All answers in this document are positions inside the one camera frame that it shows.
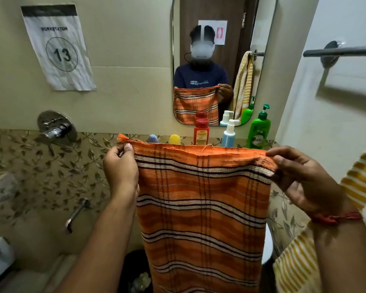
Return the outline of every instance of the mirror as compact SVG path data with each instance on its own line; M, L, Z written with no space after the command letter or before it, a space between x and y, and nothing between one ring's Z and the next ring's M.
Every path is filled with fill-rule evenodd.
M203 115L209 125L249 121L276 4L277 0L173 1L173 109L179 122L194 125Z

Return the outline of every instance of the yellow striped towel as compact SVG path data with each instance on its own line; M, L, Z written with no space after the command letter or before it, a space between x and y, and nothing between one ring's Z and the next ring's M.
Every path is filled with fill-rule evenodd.
M366 224L366 153L354 163L340 183ZM278 292L321 292L321 280L313 243L311 222L275 261Z
M251 93L253 87L254 64L251 51L247 51L240 63L237 73L236 82L234 84L233 110L234 119L240 119L243 111L248 108L251 101Z

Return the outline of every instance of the red bottle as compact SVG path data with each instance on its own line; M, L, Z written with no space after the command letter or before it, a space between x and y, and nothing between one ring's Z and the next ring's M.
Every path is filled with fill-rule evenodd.
M197 122L198 119L207 119L207 112L206 111L197 111L195 113L195 123Z
M194 127L194 145L206 146L209 141L209 120L199 118Z

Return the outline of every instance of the sign on door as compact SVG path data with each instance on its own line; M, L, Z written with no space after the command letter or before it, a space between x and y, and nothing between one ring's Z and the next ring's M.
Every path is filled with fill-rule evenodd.
M228 21L198 21L198 25L200 26L211 26L215 32L214 42L215 45L225 45L226 38L226 26Z

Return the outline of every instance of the wooden door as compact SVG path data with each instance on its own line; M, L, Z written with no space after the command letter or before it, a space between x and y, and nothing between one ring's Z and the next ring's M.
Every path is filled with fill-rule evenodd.
M212 59L225 68L232 85L244 12L245 0L180 0L180 65L187 63L190 32L199 20L227 20L225 45L215 46Z

